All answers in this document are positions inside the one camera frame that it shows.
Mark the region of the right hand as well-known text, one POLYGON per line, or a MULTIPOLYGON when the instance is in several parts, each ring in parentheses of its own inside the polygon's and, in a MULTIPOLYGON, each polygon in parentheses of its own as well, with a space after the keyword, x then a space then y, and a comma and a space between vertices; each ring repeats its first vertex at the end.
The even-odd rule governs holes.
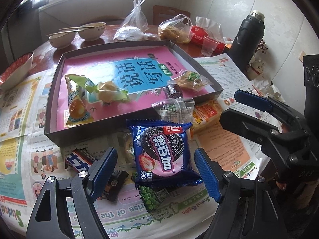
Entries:
POLYGON ((318 187, 318 179, 308 182, 301 182, 297 185, 296 188, 293 188, 290 185, 290 189, 292 189, 293 194, 293 203, 297 209, 303 209, 307 205, 309 205, 315 191, 318 187))

